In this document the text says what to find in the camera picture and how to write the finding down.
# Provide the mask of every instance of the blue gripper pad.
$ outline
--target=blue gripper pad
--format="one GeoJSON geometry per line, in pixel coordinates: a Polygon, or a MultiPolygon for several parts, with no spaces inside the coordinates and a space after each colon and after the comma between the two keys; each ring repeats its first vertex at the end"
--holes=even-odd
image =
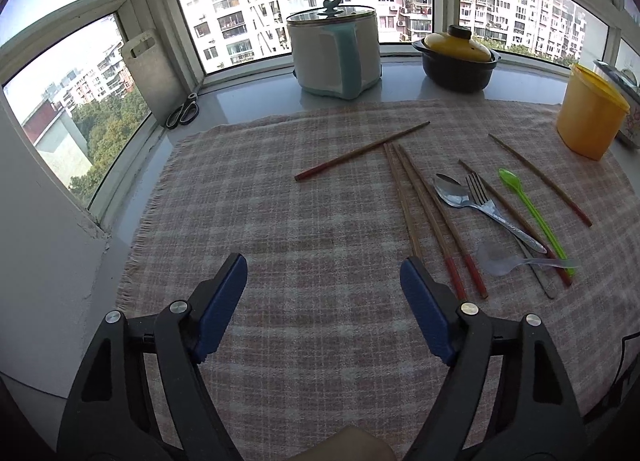
{"type": "Polygon", "coordinates": [[[454,336],[457,318],[455,317],[455,312],[453,315],[450,312],[457,305],[456,298],[448,287],[443,284],[437,284],[425,269],[422,268],[422,270],[421,273],[418,272],[412,261],[405,259],[400,267],[400,285],[411,311],[414,312],[420,331],[422,331],[422,336],[427,340],[429,351],[451,367],[455,364],[458,354],[454,336]],[[444,310],[449,310],[448,314],[438,305],[430,288],[444,288],[449,292],[448,295],[450,295],[454,305],[449,303],[448,295],[439,294],[439,298],[444,298],[448,303],[449,307],[444,308],[444,310]]]}
{"type": "Polygon", "coordinates": [[[192,351],[196,363],[201,364],[207,359],[207,355],[218,350],[226,326],[228,326],[244,291],[247,274],[246,259],[242,255],[238,255],[236,262],[229,269],[215,295],[211,298],[207,309],[200,317],[198,327],[200,337],[192,351]]]}

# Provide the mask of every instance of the yellow lid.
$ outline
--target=yellow lid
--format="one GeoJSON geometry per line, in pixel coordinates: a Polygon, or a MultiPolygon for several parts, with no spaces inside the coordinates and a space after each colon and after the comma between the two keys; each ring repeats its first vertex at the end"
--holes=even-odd
{"type": "Polygon", "coordinates": [[[581,82],[596,93],[596,95],[606,98],[625,112],[629,111],[629,102],[627,102],[609,82],[596,75],[593,71],[588,70],[580,64],[572,64],[571,73],[579,78],[581,82]]]}
{"type": "Polygon", "coordinates": [[[469,62],[491,62],[491,52],[479,42],[471,39],[471,30],[454,24],[446,34],[431,34],[424,38],[424,45],[442,55],[469,62]]]}

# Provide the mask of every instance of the cutting board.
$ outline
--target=cutting board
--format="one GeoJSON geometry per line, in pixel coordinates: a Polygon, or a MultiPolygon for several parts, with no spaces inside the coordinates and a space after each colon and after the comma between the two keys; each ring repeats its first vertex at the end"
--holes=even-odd
{"type": "Polygon", "coordinates": [[[155,30],[141,33],[127,41],[120,53],[146,105],[158,122],[164,124],[188,93],[182,87],[158,33],[155,30]]]}

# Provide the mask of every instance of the lid knob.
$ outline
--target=lid knob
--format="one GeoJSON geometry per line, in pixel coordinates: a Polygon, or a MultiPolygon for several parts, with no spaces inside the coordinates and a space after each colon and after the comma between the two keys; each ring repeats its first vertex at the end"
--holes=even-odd
{"type": "Polygon", "coordinates": [[[451,35],[451,37],[464,38],[465,40],[469,40],[471,38],[470,29],[456,24],[450,24],[447,28],[447,33],[451,35]]]}
{"type": "Polygon", "coordinates": [[[343,10],[336,10],[336,6],[340,4],[340,0],[324,0],[322,2],[322,6],[324,6],[324,11],[318,12],[319,16],[327,16],[328,18],[335,17],[336,14],[341,14],[343,10]]]}

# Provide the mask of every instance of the wooden chopstick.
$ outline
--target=wooden chopstick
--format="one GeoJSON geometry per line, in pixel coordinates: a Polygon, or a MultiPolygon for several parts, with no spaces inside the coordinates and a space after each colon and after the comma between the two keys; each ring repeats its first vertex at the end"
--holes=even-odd
{"type": "Polygon", "coordinates": [[[444,222],[447,225],[447,228],[449,228],[451,235],[453,235],[453,240],[458,245],[458,249],[460,250],[460,253],[462,254],[462,258],[465,261],[466,269],[469,270],[469,274],[471,275],[471,278],[474,280],[474,284],[476,285],[476,289],[478,290],[478,293],[482,298],[487,298],[489,294],[487,293],[486,287],[484,285],[484,281],[480,276],[480,272],[476,267],[476,263],[474,262],[473,257],[471,256],[469,251],[466,249],[465,242],[462,240],[462,237],[460,237],[460,234],[458,233],[458,229],[453,224],[453,221],[449,218],[449,215],[445,212],[444,207],[442,206],[442,203],[440,202],[440,199],[436,194],[436,191],[433,189],[433,186],[431,186],[431,184],[428,183],[427,180],[425,180],[420,169],[415,165],[414,159],[407,152],[407,150],[402,146],[402,144],[395,144],[394,146],[397,146],[398,149],[400,149],[398,156],[404,155],[404,157],[407,158],[407,161],[414,169],[415,173],[420,179],[420,182],[422,183],[422,185],[424,185],[424,189],[427,191],[427,193],[431,197],[431,200],[433,200],[433,203],[434,205],[436,205],[438,211],[440,212],[440,215],[444,219],[444,222]]]}
{"type": "Polygon", "coordinates": [[[560,188],[551,178],[549,178],[544,172],[542,172],[538,167],[532,164],[527,158],[521,155],[518,151],[516,151],[515,149],[505,144],[500,138],[498,138],[497,136],[494,136],[491,133],[488,133],[488,134],[489,134],[489,137],[491,137],[491,139],[494,140],[494,142],[498,143],[501,147],[511,152],[511,154],[513,154],[516,158],[518,158],[521,162],[523,162],[523,164],[526,165],[530,171],[532,171],[536,176],[538,176],[540,180],[542,180],[547,186],[549,186],[551,190],[553,190],[556,194],[558,194],[560,199],[562,199],[562,201],[567,203],[567,205],[569,205],[571,210],[573,210],[578,215],[578,217],[582,219],[582,221],[584,221],[584,223],[587,226],[593,225],[593,223],[591,222],[587,214],[585,214],[580,209],[580,207],[574,202],[574,200],[572,200],[569,197],[569,194],[567,194],[564,190],[562,190],[562,188],[560,188]]]}
{"type": "MultiPolygon", "coordinates": [[[[460,165],[462,165],[468,172],[475,172],[476,174],[478,174],[477,171],[475,171],[473,168],[469,167],[462,160],[458,160],[458,163],[460,165]]],[[[538,241],[539,243],[542,243],[542,245],[546,248],[546,256],[549,259],[557,259],[556,255],[553,253],[551,247],[542,240],[542,237],[540,237],[540,235],[535,231],[533,226],[531,226],[527,222],[527,220],[524,217],[522,217],[522,215],[520,215],[520,213],[513,207],[513,205],[511,205],[511,203],[509,203],[504,198],[504,196],[502,194],[500,194],[500,192],[498,192],[494,187],[492,187],[491,184],[487,180],[485,180],[485,178],[480,176],[480,174],[478,174],[478,178],[480,178],[480,180],[482,180],[482,182],[484,183],[484,186],[486,187],[486,189],[489,192],[491,192],[492,196],[494,196],[502,204],[502,206],[504,206],[509,211],[511,216],[513,216],[513,218],[516,219],[516,221],[518,223],[520,223],[520,226],[522,226],[522,228],[525,229],[527,231],[527,233],[531,237],[533,237],[536,241],[538,241]]],[[[572,280],[571,280],[571,277],[569,277],[569,274],[566,272],[566,270],[561,268],[561,267],[556,267],[554,269],[558,273],[558,275],[560,275],[560,278],[562,279],[562,282],[564,282],[564,285],[569,287],[571,285],[571,283],[572,283],[572,280]]]]}
{"type": "Polygon", "coordinates": [[[342,162],[346,162],[351,158],[355,158],[356,156],[364,154],[365,152],[370,151],[371,149],[375,149],[376,147],[386,144],[386,142],[390,142],[391,140],[400,138],[405,134],[413,133],[414,131],[417,131],[420,128],[428,126],[430,123],[431,122],[422,122],[421,124],[405,129],[404,131],[399,131],[394,134],[389,134],[388,136],[385,136],[384,138],[380,138],[375,142],[371,142],[370,144],[367,144],[364,147],[360,147],[359,149],[354,149],[353,151],[347,152],[346,154],[338,156],[337,158],[329,160],[328,162],[324,162],[324,164],[316,165],[315,167],[309,168],[304,172],[300,172],[299,174],[296,174],[294,178],[296,181],[306,180],[306,178],[310,178],[311,176],[318,174],[318,172],[322,172],[327,168],[335,167],[335,165],[341,164],[342,162]]]}
{"type": "Polygon", "coordinates": [[[404,193],[404,188],[402,187],[402,183],[400,182],[400,175],[398,174],[398,169],[396,168],[396,164],[394,163],[393,156],[391,155],[391,149],[388,145],[385,144],[385,155],[386,160],[389,163],[389,168],[391,169],[391,175],[394,177],[394,181],[396,182],[396,188],[398,189],[398,197],[400,199],[400,206],[402,207],[402,214],[404,215],[404,222],[406,223],[406,229],[409,232],[409,240],[411,241],[411,247],[413,248],[414,255],[420,259],[420,262],[424,262],[424,258],[422,256],[422,247],[420,246],[420,239],[418,239],[418,232],[415,229],[414,218],[411,215],[409,210],[409,203],[406,200],[406,195],[404,193]]]}
{"type": "Polygon", "coordinates": [[[442,251],[442,255],[444,256],[444,263],[449,270],[449,276],[451,277],[451,282],[453,283],[454,290],[456,292],[456,296],[458,300],[466,300],[465,288],[462,285],[462,280],[460,279],[460,275],[458,274],[458,269],[456,268],[456,263],[451,256],[451,251],[449,250],[449,245],[444,240],[444,235],[440,231],[440,227],[438,226],[438,222],[436,218],[434,218],[431,209],[429,208],[429,203],[427,202],[427,198],[424,196],[423,190],[420,188],[420,179],[416,176],[415,170],[412,165],[409,163],[406,157],[402,155],[402,152],[398,149],[397,144],[392,144],[393,149],[396,151],[398,158],[400,159],[400,163],[402,164],[402,168],[406,172],[409,177],[409,181],[411,185],[414,187],[415,193],[418,195],[418,200],[420,200],[420,204],[422,205],[422,209],[429,220],[429,224],[433,229],[433,233],[436,235],[436,241],[440,245],[440,250],[442,251]]]}

